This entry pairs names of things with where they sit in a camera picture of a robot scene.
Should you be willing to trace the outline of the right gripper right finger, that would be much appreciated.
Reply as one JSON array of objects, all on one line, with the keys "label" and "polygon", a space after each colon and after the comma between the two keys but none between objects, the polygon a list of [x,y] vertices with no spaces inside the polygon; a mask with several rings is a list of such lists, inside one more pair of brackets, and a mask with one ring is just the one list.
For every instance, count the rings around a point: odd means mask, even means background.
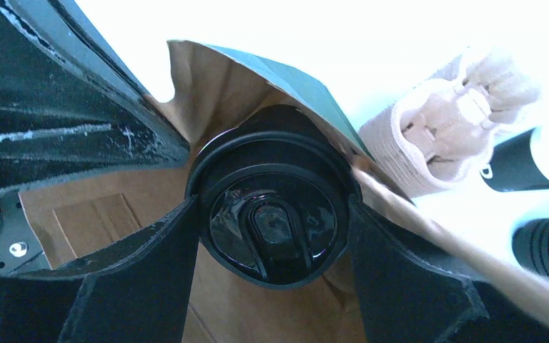
[{"label": "right gripper right finger", "polygon": [[549,342],[484,277],[350,197],[349,251],[369,342]]}]

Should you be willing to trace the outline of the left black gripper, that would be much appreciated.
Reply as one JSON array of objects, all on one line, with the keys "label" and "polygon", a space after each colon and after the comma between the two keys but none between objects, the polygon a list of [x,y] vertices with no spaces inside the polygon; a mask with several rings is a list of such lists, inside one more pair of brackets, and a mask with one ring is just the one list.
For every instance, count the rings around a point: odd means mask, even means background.
[{"label": "left black gripper", "polygon": [[0,276],[48,269],[44,250],[16,194],[0,198]]}]

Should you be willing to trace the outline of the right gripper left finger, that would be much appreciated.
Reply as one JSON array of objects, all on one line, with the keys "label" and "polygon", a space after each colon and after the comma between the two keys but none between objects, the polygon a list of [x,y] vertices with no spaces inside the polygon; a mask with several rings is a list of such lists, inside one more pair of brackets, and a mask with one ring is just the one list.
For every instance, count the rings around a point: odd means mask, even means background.
[{"label": "right gripper left finger", "polygon": [[58,269],[0,277],[0,342],[180,342],[198,201]]}]

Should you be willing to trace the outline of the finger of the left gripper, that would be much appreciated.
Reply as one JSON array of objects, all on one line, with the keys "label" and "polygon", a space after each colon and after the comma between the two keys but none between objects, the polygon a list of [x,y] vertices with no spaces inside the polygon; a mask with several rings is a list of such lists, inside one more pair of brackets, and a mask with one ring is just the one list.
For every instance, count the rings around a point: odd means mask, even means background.
[{"label": "finger of the left gripper", "polygon": [[146,92],[74,1],[0,1],[0,197],[183,165]]}]

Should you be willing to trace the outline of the green paper bag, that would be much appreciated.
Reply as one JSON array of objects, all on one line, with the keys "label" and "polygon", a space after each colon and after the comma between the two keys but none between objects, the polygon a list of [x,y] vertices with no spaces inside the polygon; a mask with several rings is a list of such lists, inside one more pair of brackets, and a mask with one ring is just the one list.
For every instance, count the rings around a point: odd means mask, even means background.
[{"label": "green paper bag", "polygon": [[182,94],[159,133],[72,76],[49,89],[66,115],[22,157],[50,264],[31,342],[549,342],[357,184],[357,136],[323,85],[170,52]]}]

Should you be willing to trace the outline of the black cup lid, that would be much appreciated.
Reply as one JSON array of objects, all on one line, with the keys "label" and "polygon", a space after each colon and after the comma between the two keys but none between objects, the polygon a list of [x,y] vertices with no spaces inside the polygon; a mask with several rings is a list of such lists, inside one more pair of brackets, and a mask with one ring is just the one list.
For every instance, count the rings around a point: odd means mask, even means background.
[{"label": "black cup lid", "polygon": [[304,286],[347,249],[350,166],[327,142],[266,131],[208,142],[189,173],[201,243],[223,267],[270,289]]}]

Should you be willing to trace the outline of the black paper coffee cup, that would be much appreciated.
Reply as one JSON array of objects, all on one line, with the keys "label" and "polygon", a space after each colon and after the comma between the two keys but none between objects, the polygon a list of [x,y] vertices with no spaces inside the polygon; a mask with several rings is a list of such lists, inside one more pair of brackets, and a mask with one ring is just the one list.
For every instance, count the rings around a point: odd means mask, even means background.
[{"label": "black paper coffee cup", "polygon": [[266,131],[301,134],[317,141],[327,141],[325,135],[299,108],[286,104],[261,108],[231,133],[233,137],[238,137]]}]

